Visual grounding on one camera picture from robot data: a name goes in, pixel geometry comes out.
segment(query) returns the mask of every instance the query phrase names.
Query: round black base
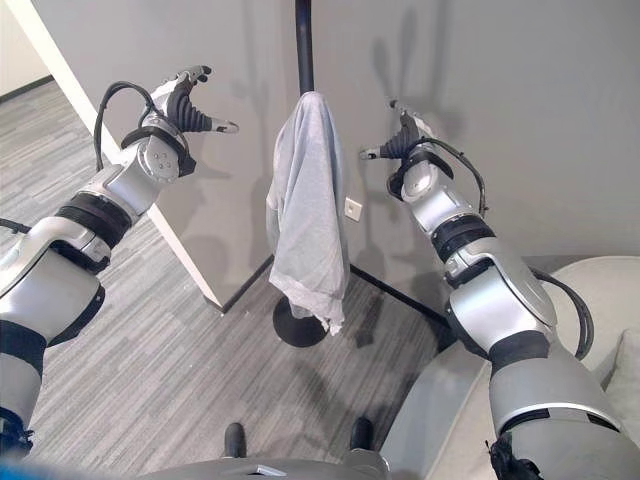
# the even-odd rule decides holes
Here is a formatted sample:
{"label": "round black base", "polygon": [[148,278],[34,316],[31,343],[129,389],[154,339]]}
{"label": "round black base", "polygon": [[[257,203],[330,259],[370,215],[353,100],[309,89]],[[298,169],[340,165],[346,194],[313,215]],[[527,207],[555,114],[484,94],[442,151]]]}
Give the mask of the round black base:
{"label": "round black base", "polygon": [[299,348],[312,347],[327,336],[316,317],[295,318],[287,297],[282,297],[273,309],[273,328],[284,342]]}

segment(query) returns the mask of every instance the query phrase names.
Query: gray carpet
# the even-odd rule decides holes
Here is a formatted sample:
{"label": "gray carpet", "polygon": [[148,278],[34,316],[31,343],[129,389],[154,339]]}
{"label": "gray carpet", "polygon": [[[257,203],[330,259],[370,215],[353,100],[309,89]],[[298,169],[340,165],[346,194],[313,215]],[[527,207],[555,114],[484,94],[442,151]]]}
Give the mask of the gray carpet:
{"label": "gray carpet", "polygon": [[[27,224],[93,173],[89,133],[55,83],[0,105],[0,213]],[[2,235],[6,250],[14,237]],[[380,446],[443,335],[353,277],[346,328],[310,349],[275,335],[268,271],[225,315],[142,220],[101,275],[105,306],[45,355],[31,457],[135,475],[219,457],[241,421],[252,456],[340,460],[366,414]]]}

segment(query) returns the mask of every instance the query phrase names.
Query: black baseboard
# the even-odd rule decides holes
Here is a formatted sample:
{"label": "black baseboard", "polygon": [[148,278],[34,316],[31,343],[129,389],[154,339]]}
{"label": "black baseboard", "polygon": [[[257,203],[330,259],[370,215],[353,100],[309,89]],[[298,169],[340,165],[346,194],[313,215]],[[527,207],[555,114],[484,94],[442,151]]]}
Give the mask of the black baseboard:
{"label": "black baseboard", "polygon": [[375,285],[380,290],[382,290],[385,293],[388,293],[389,295],[391,295],[394,298],[397,298],[402,303],[406,303],[408,306],[410,306],[414,310],[417,310],[418,312],[422,313],[426,317],[429,317],[431,320],[433,320],[434,322],[438,323],[439,325],[441,325],[443,327],[446,327],[446,328],[449,328],[449,323],[447,322],[447,319],[443,315],[441,315],[438,312],[436,312],[434,309],[426,306],[423,303],[418,302],[417,300],[414,300],[413,298],[411,298],[411,297],[405,295],[404,293],[396,290],[392,286],[387,285],[386,283],[378,280],[373,275],[368,274],[364,270],[360,270],[358,267],[356,267],[353,264],[351,264],[351,273],[353,273],[354,275],[359,276],[360,278],[362,278],[363,280],[366,280],[367,282],[371,283],[372,285]]}
{"label": "black baseboard", "polygon": [[234,293],[231,296],[231,298],[227,300],[227,302],[224,303],[222,306],[218,305],[215,302],[212,302],[207,297],[204,297],[204,299],[207,301],[207,303],[213,305],[217,310],[220,310],[222,313],[227,313],[229,309],[231,309],[231,307],[233,307],[233,305],[240,299],[240,297],[244,294],[244,292],[246,292],[249,289],[249,287],[253,285],[253,282],[255,282],[258,279],[258,277],[262,275],[262,272],[264,272],[269,267],[269,265],[271,265],[271,262],[273,262],[273,255],[269,255],[269,258],[267,258],[262,263],[262,265],[258,267],[258,269],[253,273],[253,275],[251,275],[249,279],[242,284],[242,286],[238,289],[238,291]]}
{"label": "black baseboard", "polygon": [[5,93],[4,95],[0,95],[0,103],[4,103],[7,100],[11,100],[12,98],[17,97],[18,95],[21,95],[25,92],[28,92],[29,90],[33,90],[34,88],[37,88],[41,85],[44,85],[45,83],[49,83],[53,81],[53,76],[51,75],[47,75],[46,77],[40,78],[38,80],[36,80],[35,82],[31,82],[28,83],[20,88],[16,88],[15,90],[10,91],[9,93]]}
{"label": "black baseboard", "polygon": [[[269,258],[267,258],[262,263],[262,265],[260,265],[260,267],[258,267],[258,269],[254,272],[254,274],[251,275],[251,277],[249,277],[249,279],[246,282],[244,282],[244,284],[240,287],[240,289],[236,293],[234,293],[233,296],[222,307],[220,307],[219,305],[215,304],[214,302],[212,302],[208,298],[206,300],[211,305],[216,307],[216,309],[220,310],[222,313],[227,313],[229,311],[229,309],[249,289],[249,287],[251,287],[251,285],[253,285],[253,283],[258,279],[258,277],[260,275],[262,275],[262,272],[264,272],[269,267],[269,265],[271,265],[272,262],[273,262],[273,255],[270,255]],[[378,287],[383,292],[388,293],[392,297],[400,300],[401,302],[405,303],[406,305],[408,305],[409,307],[413,308],[414,310],[417,310],[418,312],[420,312],[423,315],[425,315],[426,317],[428,317],[430,320],[433,320],[434,322],[438,323],[439,325],[441,325],[441,326],[443,326],[443,327],[445,327],[447,329],[449,328],[449,323],[447,322],[447,319],[443,315],[441,315],[440,313],[436,312],[432,308],[424,305],[423,303],[420,303],[417,300],[414,300],[413,298],[411,298],[411,297],[405,295],[404,293],[396,290],[395,288],[391,287],[390,285],[387,285],[386,283],[378,280],[376,277],[374,277],[373,275],[368,274],[364,270],[360,270],[358,267],[356,267],[353,264],[351,264],[351,273],[353,273],[354,275],[357,275],[358,277],[362,278],[363,280],[365,280],[365,281],[371,283],[372,285]]]}

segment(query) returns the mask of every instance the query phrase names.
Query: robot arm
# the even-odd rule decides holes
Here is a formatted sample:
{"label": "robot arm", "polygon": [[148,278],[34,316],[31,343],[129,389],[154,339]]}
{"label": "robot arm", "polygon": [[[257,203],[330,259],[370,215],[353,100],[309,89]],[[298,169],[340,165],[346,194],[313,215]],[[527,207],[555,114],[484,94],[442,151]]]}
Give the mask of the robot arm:
{"label": "robot arm", "polygon": [[492,364],[498,477],[637,478],[640,451],[600,385],[558,341],[550,298],[485,223],[484,205],[478,213],[456,191],[453,172],[433,147],[442,142],[415,114],[403,110],[401,123],[387,144],[361,156],[402,159],[390,193],[408,205],[444,263],[453,288],[449,324],[469,351]]}
{"label": "robot arm", "polygon": [[151,94],[155,108],[125,137],[116,163],[0,261],[0,454],[22,456],[31,448],[26,429],[44,350],[77,336],[98,312],[105,291],[95,275],[109,265],[112,249],[163,188],[194,171],[182,132],[238,131],[191,104],[191,89],[209,73],[192,67],[158,87]]}

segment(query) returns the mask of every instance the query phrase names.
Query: gray shirt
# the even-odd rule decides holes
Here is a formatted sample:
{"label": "gray shirt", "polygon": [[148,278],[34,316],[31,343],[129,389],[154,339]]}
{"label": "gray shirt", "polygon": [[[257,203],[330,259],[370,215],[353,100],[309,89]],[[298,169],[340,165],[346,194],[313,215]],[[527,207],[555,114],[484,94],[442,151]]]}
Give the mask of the gray shirt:
{"label": "gray shirt", "polygon": [[332,334],[344,320],[349,273],[344,234],[342,149],[324,97],[305,93],[282,127],[267,195],[274,252],[269,281],[297,318],[316,316]]}

